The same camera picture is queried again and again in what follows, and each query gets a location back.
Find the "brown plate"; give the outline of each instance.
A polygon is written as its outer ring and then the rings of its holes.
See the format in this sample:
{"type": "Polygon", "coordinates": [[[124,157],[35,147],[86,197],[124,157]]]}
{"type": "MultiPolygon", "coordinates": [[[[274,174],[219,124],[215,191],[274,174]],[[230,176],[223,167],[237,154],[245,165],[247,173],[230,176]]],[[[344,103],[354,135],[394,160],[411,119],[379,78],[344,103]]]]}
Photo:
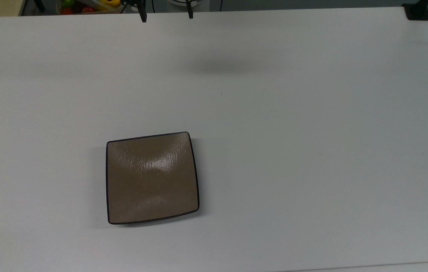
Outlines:
{"type": "Polygon", "coordinates": [[[107,210],[111,224],[186,215],[199,209],[188,132],[107,143],[107,210]]]}

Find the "yellow bell pepper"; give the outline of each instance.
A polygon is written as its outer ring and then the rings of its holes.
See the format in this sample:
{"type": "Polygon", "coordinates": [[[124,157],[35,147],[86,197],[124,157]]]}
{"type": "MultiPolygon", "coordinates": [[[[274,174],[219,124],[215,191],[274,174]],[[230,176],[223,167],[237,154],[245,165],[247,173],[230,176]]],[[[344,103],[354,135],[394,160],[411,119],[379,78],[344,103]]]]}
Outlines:
{"type": "Polygon", "coordinates": [[[110,6],[119,6],[120,0],[102,0],[104,4],[110,5],[110,6]]]}

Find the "red tomato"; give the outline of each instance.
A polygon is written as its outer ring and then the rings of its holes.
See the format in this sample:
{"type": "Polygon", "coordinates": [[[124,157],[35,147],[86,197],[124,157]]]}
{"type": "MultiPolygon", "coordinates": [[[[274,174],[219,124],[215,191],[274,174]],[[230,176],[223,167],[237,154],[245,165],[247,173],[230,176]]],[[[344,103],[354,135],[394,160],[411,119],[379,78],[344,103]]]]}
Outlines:
{"type": "Polygon", "coordinates": [[[64,9],[61,10],[61,14],[62,15],[71,15],[71,14],[74,14],[74,13],[73,13],[73,10],[71,8],[64,8],[64,9]]]}
{"type": "Polygon", "coordinates": [[[90,12],[96,12],[96,10],[94,8],[90,7],[90,6],[86,6],[81,11],[81,13],[90,13],[90,12]]]}

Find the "black clamp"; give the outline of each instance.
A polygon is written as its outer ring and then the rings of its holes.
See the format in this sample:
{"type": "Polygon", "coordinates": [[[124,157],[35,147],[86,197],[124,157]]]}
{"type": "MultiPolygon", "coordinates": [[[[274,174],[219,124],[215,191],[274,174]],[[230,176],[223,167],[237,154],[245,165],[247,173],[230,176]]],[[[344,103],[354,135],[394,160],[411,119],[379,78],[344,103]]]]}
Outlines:
{"type": "Polygon", "coordinates": [[[145,3],[143,0],[122,0],[123,5],[131,5],[133,9],[138,11],[142,22],[147,22],[147,12],[145,11],[145,3]]]}
{"type": "Polygon", "coordinates": [[[406,17],[411,21],[428,21],[428,0],[419,0],[415,4],[402,4],[406,17]]]}
{"type": "Polygon", "coordinates": [[[192,19],[194,17],[194,11],[192,10],[192,0],[185,0],[185,4],[187,5],[187,12],[189,13],[189,18],[192,19]]]}

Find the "green pepper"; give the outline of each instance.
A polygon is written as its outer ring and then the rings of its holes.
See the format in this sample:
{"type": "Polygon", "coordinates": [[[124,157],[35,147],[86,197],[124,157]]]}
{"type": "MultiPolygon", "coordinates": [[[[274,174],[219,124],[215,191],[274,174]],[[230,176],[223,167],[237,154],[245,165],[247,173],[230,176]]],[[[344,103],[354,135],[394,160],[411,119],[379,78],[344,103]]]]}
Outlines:
{"type": "Polygon", "coordinates": [[[61,8],[71,8],[74,5],[74,0],[63,0],[61,8]]]}

